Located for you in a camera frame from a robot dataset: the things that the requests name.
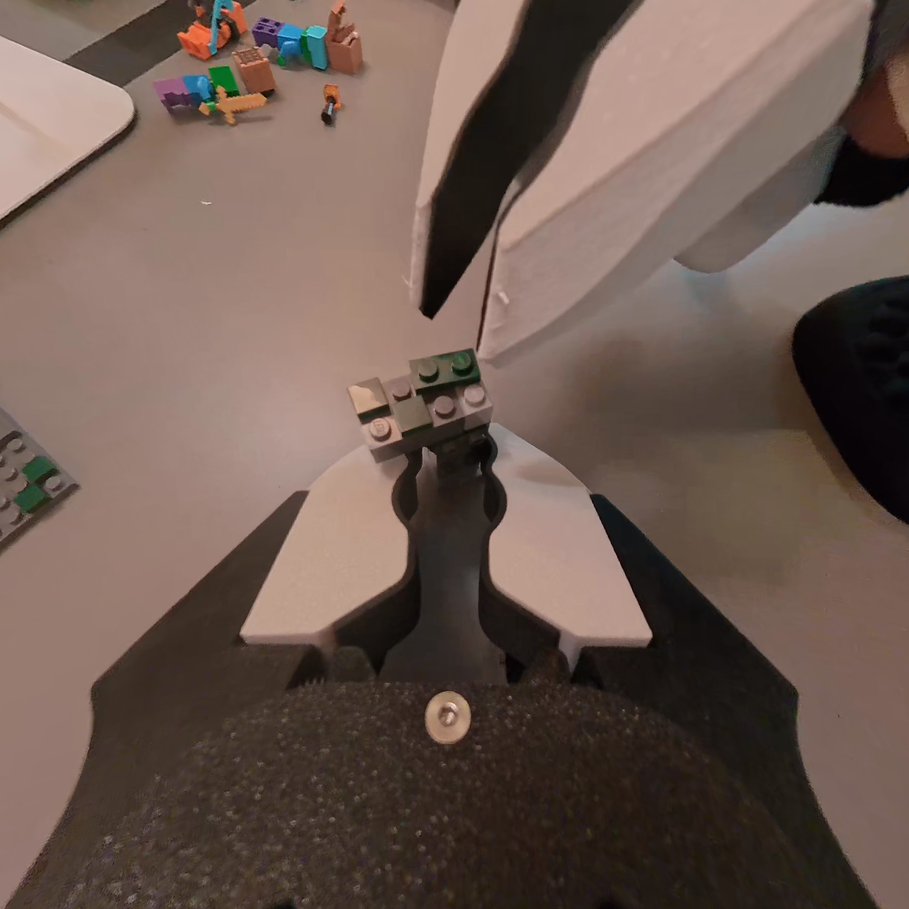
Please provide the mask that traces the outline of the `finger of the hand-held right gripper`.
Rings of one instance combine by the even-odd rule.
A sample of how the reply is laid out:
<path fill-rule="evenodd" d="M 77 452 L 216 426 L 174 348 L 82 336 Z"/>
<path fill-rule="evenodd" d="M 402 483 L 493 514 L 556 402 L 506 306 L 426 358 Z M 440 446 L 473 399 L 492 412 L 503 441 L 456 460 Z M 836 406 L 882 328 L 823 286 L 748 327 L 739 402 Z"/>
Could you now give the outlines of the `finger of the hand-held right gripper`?
<path fill-rule="evenodd" d="M 574 119 L 625 1 L 461 2 L 440 64 L 412 241 L 413 305 L 441 311 Z"/>
<path fill-rule="evenodd" d="M 499 363 L 633 290 L 830 127 L 873 2 L 642 2 L 501 221 L 478 353 Z"/>

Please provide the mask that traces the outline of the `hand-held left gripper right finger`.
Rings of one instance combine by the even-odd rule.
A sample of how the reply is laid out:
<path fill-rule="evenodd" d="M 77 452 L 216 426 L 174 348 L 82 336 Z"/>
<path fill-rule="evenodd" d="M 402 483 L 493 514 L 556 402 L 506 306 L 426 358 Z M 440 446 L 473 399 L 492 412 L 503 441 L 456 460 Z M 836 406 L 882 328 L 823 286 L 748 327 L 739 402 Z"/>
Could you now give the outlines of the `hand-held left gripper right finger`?
<path fill-rule="evenodd" d="M 562 652 L 646 647 L 652 630 L 590 491 L 505 427 L 490 431 L 491 479 L 505 500 L 488 544 L 492 593 Z"/>

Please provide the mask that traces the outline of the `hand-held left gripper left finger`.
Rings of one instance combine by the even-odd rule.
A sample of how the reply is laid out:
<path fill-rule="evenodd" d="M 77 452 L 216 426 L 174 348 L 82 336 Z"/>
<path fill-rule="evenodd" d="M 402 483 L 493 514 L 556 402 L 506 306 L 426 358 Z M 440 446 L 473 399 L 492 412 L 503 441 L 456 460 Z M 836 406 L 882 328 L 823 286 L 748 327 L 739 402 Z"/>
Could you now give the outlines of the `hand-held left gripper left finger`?
<path fill-rule="evenodd" d="M 248 644 L 393 647 L 417 622 L 417 456 L 365 446 L 312 484 L 240 634 Z"/>

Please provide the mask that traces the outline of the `small grey green brick assembly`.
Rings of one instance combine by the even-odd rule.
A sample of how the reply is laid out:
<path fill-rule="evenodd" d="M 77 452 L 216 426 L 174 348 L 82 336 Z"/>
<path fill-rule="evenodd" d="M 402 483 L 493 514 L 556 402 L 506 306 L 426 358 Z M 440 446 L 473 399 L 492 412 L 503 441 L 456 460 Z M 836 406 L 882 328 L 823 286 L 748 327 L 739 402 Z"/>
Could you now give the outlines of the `small grey green brick assembly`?
<path fill-rule="evenodd" d="M 481 374 L 477 384 L 418 395 L 407 373 L 371 377 L 347 387 L 365 445 L 378 463 L 489 426 L 493 401 Z"/>

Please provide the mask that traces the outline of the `person's right hand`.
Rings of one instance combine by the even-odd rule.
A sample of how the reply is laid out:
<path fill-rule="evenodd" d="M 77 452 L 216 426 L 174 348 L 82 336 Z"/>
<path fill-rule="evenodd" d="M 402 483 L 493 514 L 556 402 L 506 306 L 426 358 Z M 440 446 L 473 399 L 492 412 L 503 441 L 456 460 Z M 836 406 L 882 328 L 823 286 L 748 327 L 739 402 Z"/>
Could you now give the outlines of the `person's right hand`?
<path fill-rule="evenodd" d="M 906 158 L 907 62 L 895 57 L 880 74 L 868 80 L 840 122 L 865 153 L 883 159 Z"/>

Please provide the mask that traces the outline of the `black quilted wrist rest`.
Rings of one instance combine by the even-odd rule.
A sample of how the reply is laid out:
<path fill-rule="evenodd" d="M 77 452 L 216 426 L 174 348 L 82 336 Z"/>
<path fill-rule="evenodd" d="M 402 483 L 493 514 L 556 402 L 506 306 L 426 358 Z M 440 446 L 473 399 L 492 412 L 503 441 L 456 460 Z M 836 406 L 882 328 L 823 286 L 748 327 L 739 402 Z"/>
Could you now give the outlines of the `black quilted wrist rest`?
<path fill-rule="evenodd" d="M 792 358 L 857 483 L 908 523 L 908 276 L 834 294 L 796 323 Z"/>

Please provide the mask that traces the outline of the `pile of colourful brick figures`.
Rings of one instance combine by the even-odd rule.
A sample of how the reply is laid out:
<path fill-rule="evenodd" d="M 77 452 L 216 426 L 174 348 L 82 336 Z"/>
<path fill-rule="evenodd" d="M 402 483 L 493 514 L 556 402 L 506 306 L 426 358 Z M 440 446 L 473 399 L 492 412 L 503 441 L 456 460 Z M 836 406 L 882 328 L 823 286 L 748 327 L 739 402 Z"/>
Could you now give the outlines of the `pile of colourful brick figures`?
<path fill-rule="evenodd" d="M 250 27 L 239 2 L 189 2 L 194 21 L 177 35 L 194 59 L 210 62 L 206 73 L 153 82 L 165 110 L 193 109 L 235 125 L 238 116 L 267 105 L 277 90 L 275 66 L 358 74 L 363 65 L 361 35 L 347 22 L 347 3 L 334 2 L 326 26 L 299 27 L 261 17 Z"/>

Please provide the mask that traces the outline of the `grey green brick tower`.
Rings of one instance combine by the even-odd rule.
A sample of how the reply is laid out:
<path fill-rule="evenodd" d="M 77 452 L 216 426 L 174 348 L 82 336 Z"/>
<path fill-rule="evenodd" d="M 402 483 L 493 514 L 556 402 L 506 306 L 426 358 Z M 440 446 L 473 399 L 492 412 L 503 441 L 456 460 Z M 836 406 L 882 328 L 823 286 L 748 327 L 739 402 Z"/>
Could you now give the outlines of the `grey green brick tower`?
<path fill-rule="evenodd" d="M 1 411 L 2 550 L 79 487 L 29 432 Z"/>

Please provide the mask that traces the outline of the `white lamp base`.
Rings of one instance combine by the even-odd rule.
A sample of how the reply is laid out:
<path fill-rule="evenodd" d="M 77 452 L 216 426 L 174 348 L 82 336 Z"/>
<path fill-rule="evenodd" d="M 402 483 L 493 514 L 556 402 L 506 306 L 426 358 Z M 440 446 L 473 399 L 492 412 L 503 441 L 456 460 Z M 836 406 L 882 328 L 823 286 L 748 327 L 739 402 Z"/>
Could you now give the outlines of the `white lamp base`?
<path fill-rule="evenodd" d="M 134 120 L 125 89 L 2 37 L 2 224 L 117 143 Z"/>

